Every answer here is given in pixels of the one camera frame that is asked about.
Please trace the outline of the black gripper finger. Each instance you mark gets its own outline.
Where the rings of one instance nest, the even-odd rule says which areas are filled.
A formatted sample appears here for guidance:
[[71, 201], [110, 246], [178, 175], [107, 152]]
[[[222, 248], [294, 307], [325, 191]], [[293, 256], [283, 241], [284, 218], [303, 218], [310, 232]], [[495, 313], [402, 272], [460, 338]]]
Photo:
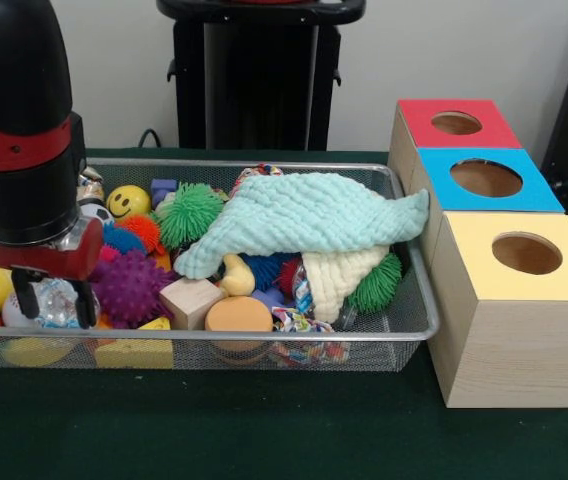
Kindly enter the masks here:
[[90, 329], [97, 323], [94, 297], [88, 281], [72, 280], [71, 286], [77, 293], [75, 308], [78, 324], [82, 329]]
[[39, 304], [33, 285], [41, 281], [41, 275], [15, 268], [11, 271], [11, 279], [22, 314], [34, 320], [39, 315]]

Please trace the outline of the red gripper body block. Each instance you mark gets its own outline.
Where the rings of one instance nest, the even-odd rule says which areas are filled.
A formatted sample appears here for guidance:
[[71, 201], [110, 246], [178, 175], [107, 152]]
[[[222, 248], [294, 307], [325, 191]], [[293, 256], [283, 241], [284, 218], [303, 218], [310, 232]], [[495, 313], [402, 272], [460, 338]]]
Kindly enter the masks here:
[[68, 233], [52, 241], [18, 246], [0, 243], [0, 267], [84, 281], [97, 265], [102, 245], [102, 222], [81, 216]]

